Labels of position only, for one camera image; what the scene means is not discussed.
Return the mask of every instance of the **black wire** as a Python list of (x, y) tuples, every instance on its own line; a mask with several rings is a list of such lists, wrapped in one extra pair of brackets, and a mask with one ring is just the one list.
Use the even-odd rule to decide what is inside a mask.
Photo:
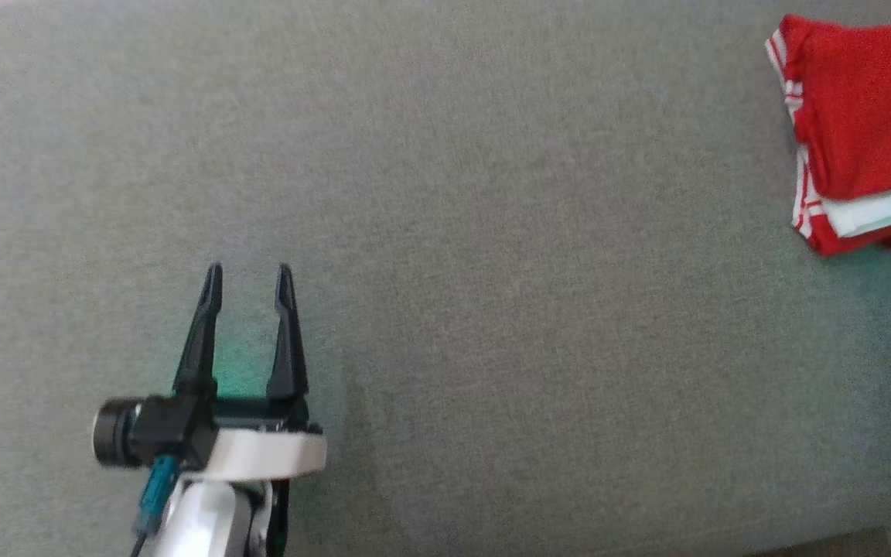
[(266, 528), (268, 557), (284, 557), (287, 548), (287, 511), (290, 500), (291, 481), (273, 480), (273, 497), (270, 508), (270, 522)]
[(142, 551), (142, 544), (146, 543), (146, 535), (139, 535), (137, 538), (137, 544), (133, 546), (133, 553), (130, 553), (130, 557), (139, 557), (139, 552)]

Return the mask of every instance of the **white stripe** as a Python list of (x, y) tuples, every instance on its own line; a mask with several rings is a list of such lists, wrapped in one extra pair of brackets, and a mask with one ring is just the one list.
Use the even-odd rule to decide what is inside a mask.
[(800, 84), (799, 81), (786, 81), (786, 84), (782, 88), (782, 93), (785, 95), (796, 95), (798, 97), (803, 96), (803, 84)]
[(772, 42), (775, 43), (775, 47), (779, 50), (779, 57), (782, 59), (782, 64), (787, 63), (786, 41), (782, 38), (781, 29), (775, 29), (775, 32), (772, 34)]
[(772, 50), (772, 43), (768, 39), (765, 41), (765, 52), (768, 53), (768, 60), (772, 63), (772, 67), (775, 68), (775, 73), (779, 74), (779, 84), (785, 86), (786, 77), (782, 74), (782, 68), (779, 67), (779, 59), (775, 57), (775, 50)]
[(810, 151), (809, 149), (803, 154), (804, 166), (807, 169), (807, 183), (804, 184), (807, 191), (807, 200), (804, 201), (805, 204), (810, 205), (811, 203), (816, 203), (818, 201), (823, 201), (824, 198), (820, 197), (820, 193), (817, 193), (817, 188), (814, 187), (814, 170), (810, 167)]
[(800, 227), (800, 234), (803, 235), (807, 240), (810, 239), (810, 236), (813, 236), (814, 228), (810, 225), (810, 213), (807, 211), (803, 211), (803, 226)]
[(800, 224), (800, 208), (803, 206), (803, 152), (806, 151), (806, 145), (800, 145), (799, 151), (796, 151), (796, 200), (793, 201), (793, 228)]

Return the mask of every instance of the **fabric texture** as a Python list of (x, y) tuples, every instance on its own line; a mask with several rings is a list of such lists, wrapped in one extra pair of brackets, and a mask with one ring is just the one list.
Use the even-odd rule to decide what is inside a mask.
[(891, 246), (891, 213), (863, 234), (878, 217), (853, 223), (859, 212), (842, 214), (848, 201), (891, 193), (891, 26), (786, 15), (765, 49), (800, 144), (793, 226), (824, 256)]
[(760, 43), (891, 0), (0, 3), (0, 556), (125, 557), (106, 398), (294, 271), (291, 557), (746, 555), (891, 523), (891, 253), (786, 233)]

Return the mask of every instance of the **red cloth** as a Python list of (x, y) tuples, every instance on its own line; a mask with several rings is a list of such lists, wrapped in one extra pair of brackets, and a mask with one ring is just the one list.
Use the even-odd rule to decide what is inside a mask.
[(891, 27), (786, 15), (766, 49), (801, 145), (793, 225), (824, 256), (891, 246), (891, 227), (838, 237), (821, 207), (891, 190)]

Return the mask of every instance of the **cable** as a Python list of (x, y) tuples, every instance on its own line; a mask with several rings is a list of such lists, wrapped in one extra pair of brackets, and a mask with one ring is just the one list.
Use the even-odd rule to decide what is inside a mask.
[(146, 535), (141, 535), (137, 538), (137, 543), (133, 546), (133, 553), (130, 553), (130, 557), (139, 557), (139, 552), (142, 551), (142, 544), (146, 543)]
[(133, 524), (137, 536), (153, 536), (160, 529), (160, 518), (167, 505), (177, 476), (181, 473), (180, 462), (170, 455), (156, 457), (149, 479), (139, 496), (139, 514)]

